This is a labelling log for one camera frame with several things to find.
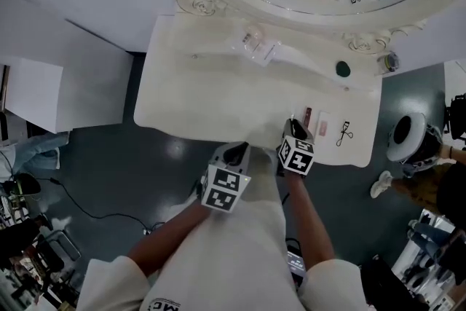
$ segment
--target black cable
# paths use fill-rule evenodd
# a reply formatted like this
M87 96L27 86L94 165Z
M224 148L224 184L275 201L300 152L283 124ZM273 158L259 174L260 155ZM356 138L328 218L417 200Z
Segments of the black cable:
M287 194L284 196L284 198L283 198L283 200L282 200L282 206L285 204L286 200L287 200L289 197L290 197L290 194L289 194L289 193L287 193Z
M70 200L73 202L73 204L76 205L76 207L78 209L80 209L81 212L83 212L84 214L86 214L87 216L89 216L90 218L93 218L93 219L105 219L105 218L110 218L111 216L123 216L125 218L129 218L129 219L132 219L134 221L137 221L141 226L143 226L144 229L148 230L148 231L151 231L155 226L159 225L159 224L164 224L163 221L158 221L156 224L154 224L150 229L138 218L134 217L134 216L131 216L131 215L128 215L128 214L123 214L123 213L112 213L112 214L106 214L104 216L95 216L91 213L88 213L85 209L83 209L81 207L81 205L79 203L76 202L76 200L69 194L68 190L65 188L65 186L63 184L61 184L61 182L59 182L57 179L54 179L54 178L36 178L37 180L45 180L45 181L49 181L50 183L53 183L53 184L56 184L58 186L61 186L63 188L63 190L65 191L65 193L68 195L68 197L70 198Z
M12 167L12 164L9 162L7 156L5 156L4 152L0 151L0 153L1 153L1 155L4 157L4 159L6 159L7 162L8 162L9 171L10 171L10 173L11 173L11 176L9 177L8 180L12 180L12 178L13 178L13 167Z

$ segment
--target t-shirt sleeve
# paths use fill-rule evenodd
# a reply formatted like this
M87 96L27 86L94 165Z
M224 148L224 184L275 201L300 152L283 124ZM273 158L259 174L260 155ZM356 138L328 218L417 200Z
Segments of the t-shirt sleeve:
M339 259L324 261L307 271L300 298L311 311L368 309L359 268Z
M126 256L111 263L93 259L87 268L77 311L139 310L149 289L146 276Z

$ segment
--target jeans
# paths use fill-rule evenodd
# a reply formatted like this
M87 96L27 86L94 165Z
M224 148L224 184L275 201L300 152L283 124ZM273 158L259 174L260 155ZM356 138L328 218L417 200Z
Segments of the jeans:
M68 133L48 133L34 136L15 145L16 157L13 173L18 173L23 166L54 170L58 164L56 148L68 143Z
M450 234L424 223L416 224L414 232L411 240L437 263L441 254L440 248L448 242Z

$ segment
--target hand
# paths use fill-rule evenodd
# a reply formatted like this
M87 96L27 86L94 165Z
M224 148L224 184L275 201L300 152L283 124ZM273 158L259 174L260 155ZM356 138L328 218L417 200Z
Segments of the hand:
M449 244L446 244L446 245L442 246L440 248L440 253L441 253L440 255L441 256L444 255L448 248L449 248Z
M440 147L440 151L438 152L438 156L444 160L450 158L450 149L451 147L449 145L442 145Z

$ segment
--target ornate mirror frame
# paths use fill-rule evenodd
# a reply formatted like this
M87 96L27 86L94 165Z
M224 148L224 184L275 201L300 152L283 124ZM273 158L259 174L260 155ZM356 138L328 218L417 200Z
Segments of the ornate mirror frame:
M347 45L351 50L383 52L393 34L420 29L424 20L454 0L379 0L356 4L350 13L313 15L287 10L263 0L177 0L188 13L201 16L238 15Z

